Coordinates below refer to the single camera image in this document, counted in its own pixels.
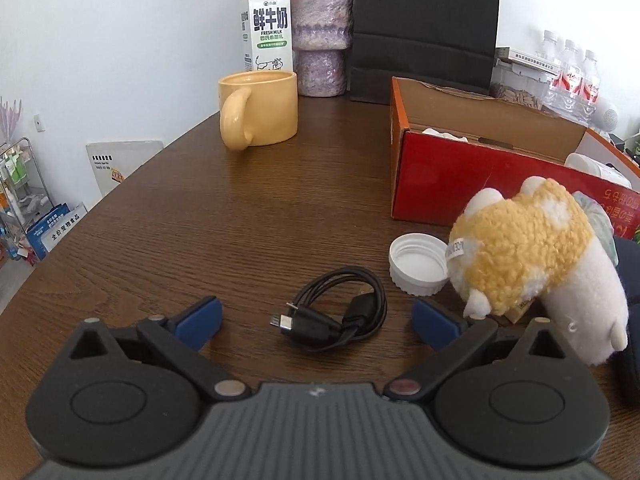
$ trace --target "dark brown tabletop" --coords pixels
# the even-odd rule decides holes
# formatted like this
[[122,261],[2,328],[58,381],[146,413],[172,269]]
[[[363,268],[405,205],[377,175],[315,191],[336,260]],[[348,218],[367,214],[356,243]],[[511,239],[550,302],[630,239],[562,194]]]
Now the dark brown tabletop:
[[[407,232],[448,229],[390,218],[389,109],[345,98],[300,100],[299,133],[230,153],[218,117],[186,133],[102,200],[27,280],[0,316],[0,480],[39,462],[27,400],[74,326],[171,315],[215,294],[222,330],[203,353],[252,386],[259,381],[372,381],[425,358],[409,327],[412,300],[388,276],[388,247]],[[372,339],[303,354],[269,325],[306,282],[346,264],[382,278],[389,312]],[[319,306],[341,314],[357,286]],[[447,286],[441,303],[460,309]],[[593,370],[611,424],[598,465],[640,478],[640,412],[624,407],[612,369]]]

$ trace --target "yellow and white plush toy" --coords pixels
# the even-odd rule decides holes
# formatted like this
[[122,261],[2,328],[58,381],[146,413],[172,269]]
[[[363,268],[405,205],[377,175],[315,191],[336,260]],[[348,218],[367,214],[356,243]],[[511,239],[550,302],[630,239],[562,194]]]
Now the yellow and white plush toy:
[[501,316],[539,296],[587,364],[626,348],[628,306],[616,269],[555,180],[529,177],[510,200],[480,190],[453,225],[447,267],[465,317]]

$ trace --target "metal rack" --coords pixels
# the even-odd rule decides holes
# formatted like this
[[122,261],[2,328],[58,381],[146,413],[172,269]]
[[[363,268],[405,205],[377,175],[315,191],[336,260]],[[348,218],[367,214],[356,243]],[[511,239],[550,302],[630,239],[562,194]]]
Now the metal rack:
[[23,137],[0,153],[0,186],[6,199],[0,220],[16,244],[52,207],[49,191],[33,155],[29,139]]

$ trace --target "textured ceramic vase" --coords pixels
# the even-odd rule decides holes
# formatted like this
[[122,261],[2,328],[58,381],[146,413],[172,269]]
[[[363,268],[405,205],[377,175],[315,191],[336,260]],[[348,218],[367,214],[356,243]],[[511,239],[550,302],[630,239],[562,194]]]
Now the textured ceramic vase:
[[344,94],[344,51],[353,42],[353,0],[291,0],[291,25],[298,93]]

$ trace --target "mug handle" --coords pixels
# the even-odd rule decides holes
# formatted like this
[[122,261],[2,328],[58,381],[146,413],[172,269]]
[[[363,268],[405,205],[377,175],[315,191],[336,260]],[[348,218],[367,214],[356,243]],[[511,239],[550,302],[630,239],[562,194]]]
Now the mug handle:
[[244,130],[244,109],[250,95],[251,88],[243,86],[226,98],[220,110],[222,141],[234,152],[244,150],[253,140],[253,136]]

